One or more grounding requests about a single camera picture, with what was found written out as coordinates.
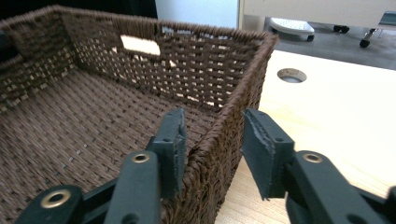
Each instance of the wooden table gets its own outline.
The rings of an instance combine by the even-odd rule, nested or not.
[[[307,80],[282,81],[282,68],[299,69]],[[396,71],[275,51],[260,110],[296,142],[296,150],[324,154],[352,185],[386,197],[396,185],[395,96]],[[242,159],[216,223],[290,222],[284,199],[261,201]]]

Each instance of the chair wheel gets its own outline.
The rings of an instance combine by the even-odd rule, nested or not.
[[[369,47],[369,45],[370,45],[370,41],[368,41],[368,40],[361,40],[361,47],[362,48],[367,48],[367,47]]]
[[[349,31],[349,27],[347,27],[347,26],[343,26],[341,28],[341,33],[343,33],[343,34],[346,34],[348,31]]]
[[[314,40],[315,36],[314,35],[309,35],[306,41],[312,42]]]
[[[334,25],[334,27],[332,28],[335,32],[340,32],[340,30],[342,29],[342,26],[339,25]]]

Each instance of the floor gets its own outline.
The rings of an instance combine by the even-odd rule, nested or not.
[[[396,31],[381,30],[370,39],[370,46],[366,49],[359,43],[368,28],[350,27],[346,34],[336,33],[332,24],[309,22],[315,29],[315,39],[307,42],[307,36],[287,35],[279,33],[280,41],[276,49],[309,55],[324,59],[331,59],[346,63],[356,63],[372,67],[396,70]],[[266,20],[264,30],[269,31],[269,19]]]

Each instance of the wicker basket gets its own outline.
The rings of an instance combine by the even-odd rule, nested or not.
[[[58,6],[0,29],[20,53],[0,63],[0,223],[44,189],[111,180],[177,106],[187,166],[163,222],[215,221],[241,158],[241,112],[259,105],[275,36]],[[153,40],[161,54],[125,49],[121,35]]]

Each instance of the basket handle hole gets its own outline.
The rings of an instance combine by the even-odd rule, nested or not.
[[[160,46],[153,40],[141,39],[130,35],[121,35],[120,38],[125,49],[157,56],[161,55]]]

